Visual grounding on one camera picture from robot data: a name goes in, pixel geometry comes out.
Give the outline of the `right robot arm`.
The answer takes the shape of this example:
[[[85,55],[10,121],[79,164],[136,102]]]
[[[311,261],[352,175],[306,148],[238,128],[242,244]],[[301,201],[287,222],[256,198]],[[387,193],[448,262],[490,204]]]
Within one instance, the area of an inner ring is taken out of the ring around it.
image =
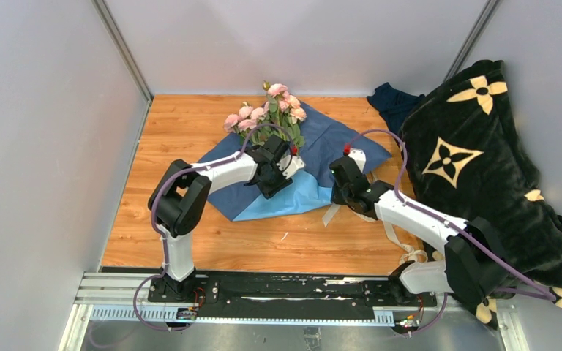
[[[389,277],[389,297],[407,305],[420,293],[451,293],[463,303],[480,304],[509,273],[500,264],[504,249],[497,231],[482,218],[449,216],[410,199],[386,182],[367,180],[360,162],[346,155],[329,169],[332,201],[354,213],[408,231],[444,257],[401,264]]]

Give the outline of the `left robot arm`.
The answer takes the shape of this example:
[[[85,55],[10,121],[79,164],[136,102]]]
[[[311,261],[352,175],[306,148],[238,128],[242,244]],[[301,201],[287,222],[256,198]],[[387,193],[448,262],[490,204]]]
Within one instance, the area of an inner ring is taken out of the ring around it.
[[[296,147],[273,135],[262,146],[242,146],[209,162],[173,161],[149,198],[151,226],[160,235],[161,272],[150,290],[178,302],[196,290],[192,231],[203,216],[210,194],[238,183],[256,186],[269,199],[292,184],[305,166]]]

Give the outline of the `pink fake flower stem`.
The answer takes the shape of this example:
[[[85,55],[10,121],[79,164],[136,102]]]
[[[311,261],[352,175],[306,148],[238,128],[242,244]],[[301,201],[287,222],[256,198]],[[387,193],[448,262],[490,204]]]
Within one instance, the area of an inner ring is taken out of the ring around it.
[[[297,97],[287,91],[278,99],[280,120],[287,129],[297,148],[305,145],[305,138],[301,134],[300,124],[307,118],[306,110],[301,106]]]

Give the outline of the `blue wrapping paper sheet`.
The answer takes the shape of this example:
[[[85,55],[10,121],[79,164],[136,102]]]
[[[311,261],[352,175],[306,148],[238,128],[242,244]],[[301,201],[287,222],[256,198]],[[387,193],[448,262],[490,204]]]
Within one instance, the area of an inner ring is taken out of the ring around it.
[[[334,184],[329,164],[342,156],[345,144],[358,132],[303,103],[307,118],[301,123],[306,144],[299,155],[303,169],[291,177],[293,183],[266,199],[256,186],[243,183],[220,189],[208,197],[232,222],[303,214],[331,204]]]

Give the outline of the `cream ribbon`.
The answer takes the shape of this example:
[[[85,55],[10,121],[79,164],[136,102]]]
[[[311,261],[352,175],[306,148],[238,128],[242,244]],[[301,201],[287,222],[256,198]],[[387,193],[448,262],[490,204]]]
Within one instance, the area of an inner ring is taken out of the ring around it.
[[[331,202],[331,205],[329,206],[329,209],[327,210],[327,212],[324,214],[324,216],[322,218],[323,225],[325,227],[327,227],[329,225],[330,221],[334,218],[336,213],[343,206],[349,207],[349,209],[352,210],[350,205],[336,205],[336,204],[333,204]],[[358,209],[359,209],[359,212],[354,212],[354,214],[356,216],[358,216],[359,218],[361,218],[365,222],[369,222],[369,223],[377,222],[377,219],[372,218],[371,216],[368,216],[368,215],[364,214],[363,212],[361,212],[361,210],[367,209],[367,205],[359,205]],[[383,228],[384,228],[384,232],[385,232],[385,235],[388,238],[388,240],[390,242],[392,242],[394,245],[400,247],[401,250],[404,251],[404,253],[400,257],[399,263],[406,263],[406,262],[409,262],[411,260],[414,260],[416,262],[427,262],[428,261],[429,257],[423,249],[421,249],[419,247],[415,247],[411,244],[404,244],[404,243],[400,242],[400,240],[397,236],[397,233],[395,231],[394,225],[392,225],[391,223],[388,223],[388,222],[384,222]]]

